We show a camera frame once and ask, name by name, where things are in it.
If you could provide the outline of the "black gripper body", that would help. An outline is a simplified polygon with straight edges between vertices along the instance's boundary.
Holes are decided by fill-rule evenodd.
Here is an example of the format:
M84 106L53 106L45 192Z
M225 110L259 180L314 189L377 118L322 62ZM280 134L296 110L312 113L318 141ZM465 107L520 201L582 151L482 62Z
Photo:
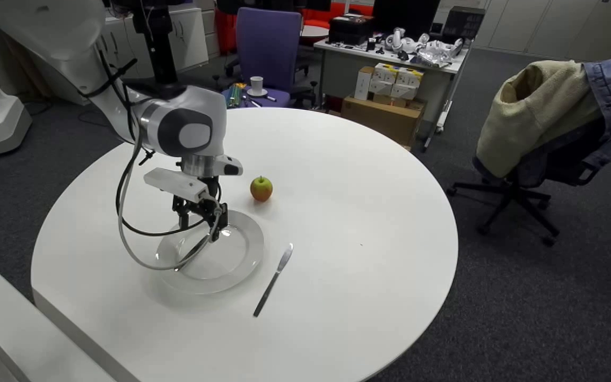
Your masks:
M216 204L221 204L221 183L216 177L198 177L199 183L207 184L207 195L199 201L190 201L190 199L181 199L181 204L194 212L199 213L207 221L215 218L215 208Z

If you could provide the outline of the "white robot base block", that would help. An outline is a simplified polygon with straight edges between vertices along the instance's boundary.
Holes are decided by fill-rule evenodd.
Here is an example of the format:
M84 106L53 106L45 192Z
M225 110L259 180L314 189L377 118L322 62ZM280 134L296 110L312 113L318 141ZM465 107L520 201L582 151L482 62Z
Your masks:
M0 275L0 348L31 382L122 382Z

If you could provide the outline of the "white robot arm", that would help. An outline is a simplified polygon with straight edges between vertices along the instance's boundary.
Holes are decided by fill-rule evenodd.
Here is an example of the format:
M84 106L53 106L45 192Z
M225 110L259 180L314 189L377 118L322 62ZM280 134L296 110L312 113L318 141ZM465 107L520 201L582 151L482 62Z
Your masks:
M122 7L144 37L151 83L127 79L139 59L113 66L99 46L108 2ZM178 157L178 170L161 173L178 216L194 212L211 238L218 235L227 222L218 177L239 173L242 166L225 152L225 97L178 80L166 0L0 0L0 29L57 69L136 151Z

